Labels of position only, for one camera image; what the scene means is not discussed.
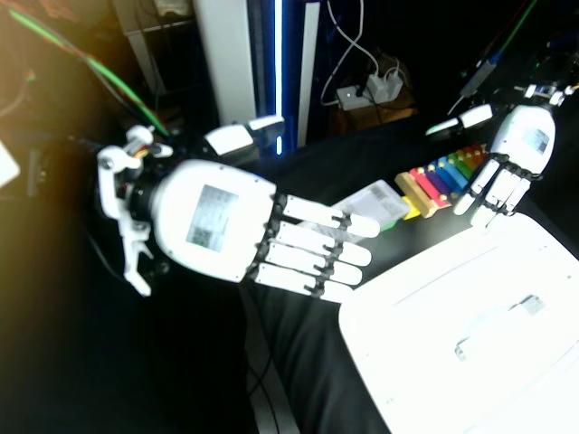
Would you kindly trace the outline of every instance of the led light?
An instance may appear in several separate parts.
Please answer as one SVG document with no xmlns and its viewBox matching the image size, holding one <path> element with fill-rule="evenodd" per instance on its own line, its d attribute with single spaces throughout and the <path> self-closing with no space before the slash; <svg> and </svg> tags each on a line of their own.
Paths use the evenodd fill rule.
<svg viewBox="0 0 579 434">
<path fill-rule="evenodd" d="M 281 17 L 282 17 L 282 0 L 275 0 L 274 14 L 275 14 L 275 114 L 282 116 L 281 114 Z M 281 137 L 276 140 L 276 153 L 278 156 L 282 152 Z"/>
</svg>

